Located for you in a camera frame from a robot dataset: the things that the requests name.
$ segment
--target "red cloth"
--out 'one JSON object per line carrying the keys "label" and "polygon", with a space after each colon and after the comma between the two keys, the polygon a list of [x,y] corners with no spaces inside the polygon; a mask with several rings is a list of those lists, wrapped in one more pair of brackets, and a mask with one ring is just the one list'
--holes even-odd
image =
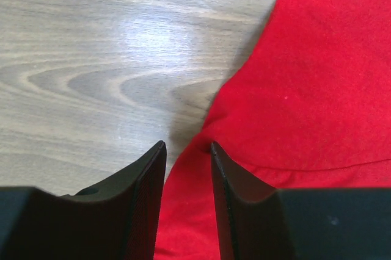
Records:
{"label": "red cloth", "polygon": [[276,187],[391,186],[391,0],[278,0],[167,180],[156,260],[218,260],[210,143]]}

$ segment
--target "black object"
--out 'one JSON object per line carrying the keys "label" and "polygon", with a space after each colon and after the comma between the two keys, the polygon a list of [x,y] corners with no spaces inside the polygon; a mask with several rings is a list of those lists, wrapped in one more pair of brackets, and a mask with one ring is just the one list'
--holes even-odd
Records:
{"label": "black object", "polygon": [[158,142],[75,196],[0,188],[0,259],[152,260],[165,169]]}
{"label": "black object", "polygon": [[222,260],[391,259],[390,189],[275,189],[215,142]]}

